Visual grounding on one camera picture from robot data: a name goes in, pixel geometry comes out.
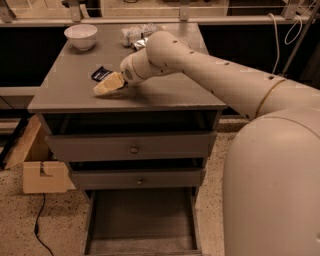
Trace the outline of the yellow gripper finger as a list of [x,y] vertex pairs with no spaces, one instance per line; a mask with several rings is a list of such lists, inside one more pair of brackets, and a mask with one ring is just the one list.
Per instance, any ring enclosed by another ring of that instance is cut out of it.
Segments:
[[107,95],[115,90],[122,88],[125,84],[125,80],[118,72],[112,72],[107,75],[104,80],[99,82],[93,91],[97,96]]

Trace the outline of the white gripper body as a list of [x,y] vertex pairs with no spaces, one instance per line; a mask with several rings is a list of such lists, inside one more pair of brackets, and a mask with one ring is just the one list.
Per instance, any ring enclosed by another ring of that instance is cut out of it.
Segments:
[[146,49],[128,55],[120,64],[121,75],[130,84],[136,84],[149,78],[160,76],[161,69],[153,65]]

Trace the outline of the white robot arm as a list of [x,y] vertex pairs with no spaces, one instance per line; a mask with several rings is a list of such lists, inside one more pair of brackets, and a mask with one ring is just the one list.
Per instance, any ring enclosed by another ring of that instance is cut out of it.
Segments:
[[167,31],[94,89],[181,72],[248,119],[224,163],[225,256],[320,256],[320,92],[199,53]]

